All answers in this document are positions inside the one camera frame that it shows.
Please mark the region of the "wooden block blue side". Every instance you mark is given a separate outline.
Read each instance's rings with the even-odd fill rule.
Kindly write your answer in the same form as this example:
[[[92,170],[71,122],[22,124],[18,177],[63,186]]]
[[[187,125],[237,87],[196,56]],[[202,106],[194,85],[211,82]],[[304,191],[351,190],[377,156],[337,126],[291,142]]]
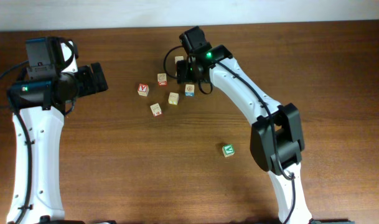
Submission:
[[[194,96],[195,85],[186,84],[185,85],[185,96]]]

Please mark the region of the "wooden block yellow side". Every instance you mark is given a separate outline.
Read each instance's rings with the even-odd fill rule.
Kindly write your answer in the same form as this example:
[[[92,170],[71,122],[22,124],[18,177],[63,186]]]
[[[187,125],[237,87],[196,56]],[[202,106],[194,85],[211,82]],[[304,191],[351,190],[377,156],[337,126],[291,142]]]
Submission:
[[[178,105],[179,94],[178,93],[174,93],[174,92],[170,92],[169,93],[169,97],[168,97],[168,102],[171,105]]]

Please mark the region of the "green letter V block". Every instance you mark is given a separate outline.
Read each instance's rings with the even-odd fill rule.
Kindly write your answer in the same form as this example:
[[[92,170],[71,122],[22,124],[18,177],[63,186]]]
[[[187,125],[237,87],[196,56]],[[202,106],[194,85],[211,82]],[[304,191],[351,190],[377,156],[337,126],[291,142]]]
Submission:
[[[227,144],[222,147],[222,152],[224,157],[230,157],[234,155],[235,149],[232,144]]]

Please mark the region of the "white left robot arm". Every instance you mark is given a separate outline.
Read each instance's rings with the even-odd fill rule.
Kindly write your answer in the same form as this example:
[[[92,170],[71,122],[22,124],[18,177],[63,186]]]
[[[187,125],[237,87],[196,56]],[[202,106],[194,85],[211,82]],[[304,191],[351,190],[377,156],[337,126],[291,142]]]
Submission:
[[[77,66],[74,41],[26,41],[28,66],[7,90],[16,137],[13,198],[7,223],[66,223],[59,184],[60,138],[66,115],[84,96],[106,91],[99,63]]]

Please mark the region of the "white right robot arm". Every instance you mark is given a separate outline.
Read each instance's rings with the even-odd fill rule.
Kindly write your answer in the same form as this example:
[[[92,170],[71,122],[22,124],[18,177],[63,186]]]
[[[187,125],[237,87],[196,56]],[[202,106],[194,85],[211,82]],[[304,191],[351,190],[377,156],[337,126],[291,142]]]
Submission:
[[[261,90],[224,45],[212,47],[200,27],[183,32],[179,40],[187,57],[177,65],[178,81],[209,83],[232,100],[251,126],[250,152],[272,181],[279,221],[311,223],[301,183],[305,144],[299,110]]]

